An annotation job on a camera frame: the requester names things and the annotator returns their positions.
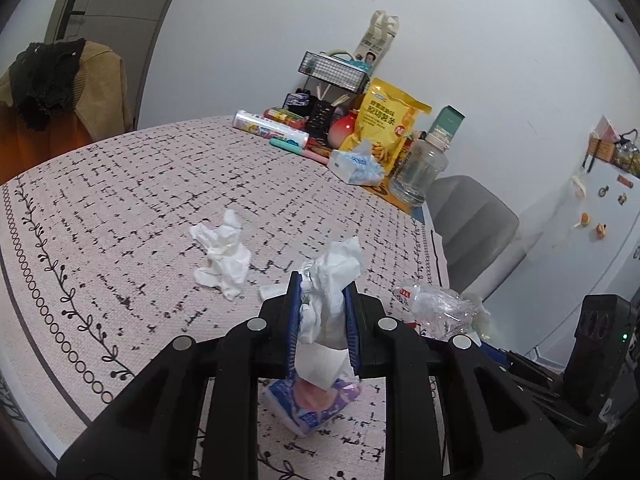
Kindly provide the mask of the crumpled clear plastic wrapper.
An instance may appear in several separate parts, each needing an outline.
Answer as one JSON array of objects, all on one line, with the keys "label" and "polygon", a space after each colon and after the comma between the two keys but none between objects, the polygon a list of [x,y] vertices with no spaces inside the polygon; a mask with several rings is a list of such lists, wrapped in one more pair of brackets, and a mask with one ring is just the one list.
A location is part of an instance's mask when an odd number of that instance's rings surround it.
[{"label": "crumpled clear plastic wrapper", "polygon": [[459,295],[449,288],[418,282],[396,286],[393,295],[408,312],[406,324],[423,337],[446,341],[465,335],[480,346],[491,328],[490,314],[477,295]]}]

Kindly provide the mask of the white refrigerator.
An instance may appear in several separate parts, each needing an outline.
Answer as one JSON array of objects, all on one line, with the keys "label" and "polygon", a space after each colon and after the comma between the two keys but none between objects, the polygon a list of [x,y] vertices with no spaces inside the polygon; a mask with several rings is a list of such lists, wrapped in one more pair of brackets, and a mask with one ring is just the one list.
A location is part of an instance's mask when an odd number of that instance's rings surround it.
[{"label": "white refrigerator", "polygon": [[639,289],[639,179],[605,162],[567,185],[554,216],[484,301],[501,349],[565,364],[582,300]]}]

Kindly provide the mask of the red snack tube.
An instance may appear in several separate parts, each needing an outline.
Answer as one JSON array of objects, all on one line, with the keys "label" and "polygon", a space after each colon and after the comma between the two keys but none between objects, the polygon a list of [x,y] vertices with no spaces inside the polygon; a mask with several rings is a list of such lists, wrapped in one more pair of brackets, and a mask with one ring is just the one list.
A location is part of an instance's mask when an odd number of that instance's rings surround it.
[{"label": "red snack tube", "polygon": [[267,108],[262,113],[262,117],[297,130],[304,130],[307,121],[303,116],[299,116],[285,108],[277,107]]}]

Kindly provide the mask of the blue white tissue pack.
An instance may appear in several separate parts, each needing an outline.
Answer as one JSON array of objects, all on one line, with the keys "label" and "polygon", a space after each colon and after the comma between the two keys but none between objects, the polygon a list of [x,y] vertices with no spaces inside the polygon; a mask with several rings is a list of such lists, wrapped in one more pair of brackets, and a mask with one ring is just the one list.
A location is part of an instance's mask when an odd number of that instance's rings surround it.
[{"label": "blue white tissue pack", "polygon": [[380,163],[372,154],[369,140],[362,141],[352,151],[334,150],[328,168],[341,181],[349,185],[378,186],[385,177]]}]

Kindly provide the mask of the black garment on chair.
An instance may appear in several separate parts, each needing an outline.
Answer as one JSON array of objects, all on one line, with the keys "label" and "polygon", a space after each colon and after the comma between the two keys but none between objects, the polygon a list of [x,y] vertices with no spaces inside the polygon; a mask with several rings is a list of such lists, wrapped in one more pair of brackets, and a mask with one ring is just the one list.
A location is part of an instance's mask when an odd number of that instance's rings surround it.
[{"label": "black garment on chair", "polygon": [[53,117],[74,110],[75,78],[86,40],[32,42],[9,68],[12,107],[29,129],[44,131]]}]

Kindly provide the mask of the white tissue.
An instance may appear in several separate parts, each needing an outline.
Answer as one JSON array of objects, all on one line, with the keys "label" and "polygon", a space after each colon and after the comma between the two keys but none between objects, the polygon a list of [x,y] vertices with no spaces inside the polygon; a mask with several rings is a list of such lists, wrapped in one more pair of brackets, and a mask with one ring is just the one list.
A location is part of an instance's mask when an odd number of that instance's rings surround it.
[{"label": "white tissue", "polygon": [[333,386],[347,361],[344,290],[363,272],[356,236],[332,242],[320,257],[302,266],[295,371],[321,390]]},{"label": "white tissue", "polygon": [[204,263],[193,271],[196,284],[218,289],[224,298],[235,300],[243,291],[252,253],[242,243],[242,222],[232,209],[215,229],[198,223],[189,230],[206,252]]}]

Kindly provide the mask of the purple tissue packet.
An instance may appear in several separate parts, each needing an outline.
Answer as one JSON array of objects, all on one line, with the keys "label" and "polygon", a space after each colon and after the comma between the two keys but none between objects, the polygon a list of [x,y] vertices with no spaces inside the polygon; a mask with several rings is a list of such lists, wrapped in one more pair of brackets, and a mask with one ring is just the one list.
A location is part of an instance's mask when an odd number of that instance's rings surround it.
[{"label": "purple tissue packet", "polygon": [[262,403],[288,430],[306,437],[354,403],[360,393],[358,382],[338,378],[328,390],[322,390],[294,376],[277,379],[266,387]]}]

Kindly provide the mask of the black electronic device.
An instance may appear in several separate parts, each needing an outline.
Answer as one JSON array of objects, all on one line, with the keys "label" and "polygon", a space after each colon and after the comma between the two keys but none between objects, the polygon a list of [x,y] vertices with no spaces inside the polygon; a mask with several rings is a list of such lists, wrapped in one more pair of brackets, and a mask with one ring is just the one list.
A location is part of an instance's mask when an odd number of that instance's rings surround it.
[{"label": "black electronic device", "polygon": [[571,444],[591,448],[605,433],[600,413],[615,385],[637,326],[638,309],[617,295],[588,295],[565,370],[513,351],[506,371]]}]

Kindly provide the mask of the pink pen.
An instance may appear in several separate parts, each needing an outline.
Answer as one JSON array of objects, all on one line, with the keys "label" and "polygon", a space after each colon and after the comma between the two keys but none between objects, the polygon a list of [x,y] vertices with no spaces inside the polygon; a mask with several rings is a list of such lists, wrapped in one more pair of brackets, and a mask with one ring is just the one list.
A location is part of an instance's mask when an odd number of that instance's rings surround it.
[{"label": "pink pen", "polygon": [[319,155],[313,151],[309,151],[309,150],[303,150],[300,152],[300,154],[308,159],[314,160],[315,162],[318,162],[321,165],[326,166],[329,163],[329,159],[327,159],[326,157]]}]

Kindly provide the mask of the tan jacket on chair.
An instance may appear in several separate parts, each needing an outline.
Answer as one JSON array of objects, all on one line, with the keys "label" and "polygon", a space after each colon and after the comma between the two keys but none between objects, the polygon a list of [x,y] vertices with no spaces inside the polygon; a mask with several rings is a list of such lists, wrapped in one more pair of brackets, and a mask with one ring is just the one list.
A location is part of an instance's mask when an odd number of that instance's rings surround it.
[{"label": "tan jacket on chair", "polygon": [[[75,78],[74,110],[94,142],[132,129],[125,63],[110,47],[86,40]],[[12,107],[9,68],[1,76],[1,104]]]}]

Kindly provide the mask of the teal pen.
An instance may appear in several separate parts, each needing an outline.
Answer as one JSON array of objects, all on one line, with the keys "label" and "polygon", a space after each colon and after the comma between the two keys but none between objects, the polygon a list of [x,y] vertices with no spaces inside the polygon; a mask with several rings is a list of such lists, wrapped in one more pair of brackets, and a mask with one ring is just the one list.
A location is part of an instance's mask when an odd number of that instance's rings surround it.
[{"label": "teal pen", "polygon": [[280,148],[281,150],[285,150],[289,153],[293,153],[299,156],[305,155],[305,150],[295,143],[286,142],[277,138],[270,139],[269,143],[276,148]]}]

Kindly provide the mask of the yellow chips bag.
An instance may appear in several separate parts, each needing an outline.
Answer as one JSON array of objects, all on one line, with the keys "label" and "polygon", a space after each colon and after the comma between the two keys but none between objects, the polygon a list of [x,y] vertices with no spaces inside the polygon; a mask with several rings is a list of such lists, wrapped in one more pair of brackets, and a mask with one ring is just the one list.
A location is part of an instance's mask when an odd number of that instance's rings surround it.
[{"label": "yellow chips bag", "polygon": [[352,152],[367,141],[372,156],[384,172],[390,174],[419,116],[429,115],[431,111],[429,105],[404,90],[374,78],[360,104],[354,131],[343,141],[340,150]]}]

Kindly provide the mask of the white trash bag roll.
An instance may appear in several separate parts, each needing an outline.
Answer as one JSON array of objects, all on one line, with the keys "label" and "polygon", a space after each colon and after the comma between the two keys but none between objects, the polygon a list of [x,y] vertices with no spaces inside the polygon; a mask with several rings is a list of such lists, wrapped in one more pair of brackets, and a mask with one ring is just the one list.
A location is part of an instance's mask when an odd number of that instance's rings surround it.
[{"label": "white trash bag roll", "polygon": [[278,139],[289,144],[306,148],[309,134],[280,122],[252,114],[246,110],[238,110],[232,118],[231,125],[235,129],[261,136],[265,139]]}]

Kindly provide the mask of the peach shaped ornament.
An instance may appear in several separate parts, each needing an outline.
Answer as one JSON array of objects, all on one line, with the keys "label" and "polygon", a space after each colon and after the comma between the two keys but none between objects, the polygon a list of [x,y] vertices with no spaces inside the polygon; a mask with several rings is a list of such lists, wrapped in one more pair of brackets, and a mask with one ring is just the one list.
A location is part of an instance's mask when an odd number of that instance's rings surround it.
[{"label": "peach shaped ornament", "polygon": [[337,150],[352,134],[357,115],[358,112],[356,110],[350,110],[345,116],[337,119],[337,121],[329,128],[328,143],[330,148]]}]

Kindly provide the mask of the patterned pink tablecloth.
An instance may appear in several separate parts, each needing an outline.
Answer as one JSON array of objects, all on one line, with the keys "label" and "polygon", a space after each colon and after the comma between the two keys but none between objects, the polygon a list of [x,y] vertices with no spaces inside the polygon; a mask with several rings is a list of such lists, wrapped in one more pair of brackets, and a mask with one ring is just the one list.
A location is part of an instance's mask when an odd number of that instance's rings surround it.
[{"label": "patterned pink tablecloth", "polygon": [[[196,284],[189,230],[232,209],[252,253],[241,295]],[[178,336],[207,340],[255,316],[334,240],[356,236],[358,288],[398,318],[406,281],[448,284],[431,220],[227,117],[149,128],[51,159],[1,188],[1,406],[43,464]]]}]

